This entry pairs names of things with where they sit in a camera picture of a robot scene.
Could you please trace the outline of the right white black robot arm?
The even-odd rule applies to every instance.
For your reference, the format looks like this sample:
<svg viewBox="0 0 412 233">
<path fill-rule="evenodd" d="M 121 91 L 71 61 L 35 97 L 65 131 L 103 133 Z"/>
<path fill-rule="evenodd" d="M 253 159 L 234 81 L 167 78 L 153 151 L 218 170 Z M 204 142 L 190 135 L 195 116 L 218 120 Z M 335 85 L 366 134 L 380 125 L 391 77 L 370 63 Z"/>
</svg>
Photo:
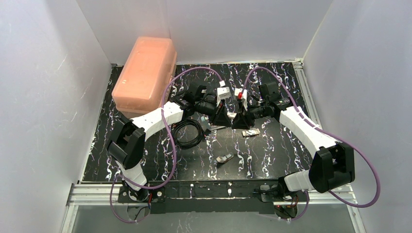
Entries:
<svg viewBox="0 0 412 233">
<path fill-rule="evenodd" d="M 294 172 L 278 179 L 263 193 L 279 197 L 297 191 L 328 192 L 355 180 L 354 150 L 322 132 L 290 97 L 282 97 L 274 83 L 259 87 L 260 98 L 255 105 L 247 103 L 247 93 L 241 88 L 234 92 L 239 109 L 232 121 L 233 129 L 249 130 L 256 119 L 272 117 L 287 127 L 304 145 L 312 157 L 308 170 Z"/>
</svg>

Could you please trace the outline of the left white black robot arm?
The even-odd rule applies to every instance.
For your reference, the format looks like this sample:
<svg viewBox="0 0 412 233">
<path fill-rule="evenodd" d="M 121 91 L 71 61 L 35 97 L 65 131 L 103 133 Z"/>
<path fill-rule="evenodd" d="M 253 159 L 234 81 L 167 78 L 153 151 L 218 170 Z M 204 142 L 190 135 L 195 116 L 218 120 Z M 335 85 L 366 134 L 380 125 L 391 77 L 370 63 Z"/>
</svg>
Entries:
<svg viewBox="0 0 412 233">
<path fill-rule="evenodd" d="M 196 85 L 176 93 L 164 105 L 145 115 L 132 119 L 121 115 L 106 144 L 106 150 L 121 170 L 124 189 L 138 200 L 147 198 L 150 188 L 141 160 L 145 142 L 158 131 L 176 131 L 177 125 L 187 123 L 194 113 L 208 116 L 213 125 L 230 127 L 231 120 L 224 103 L 230 96 L 230 89 L 223 82 L 216 93 L 208 93 L 205 85 Z"/>
</svg>

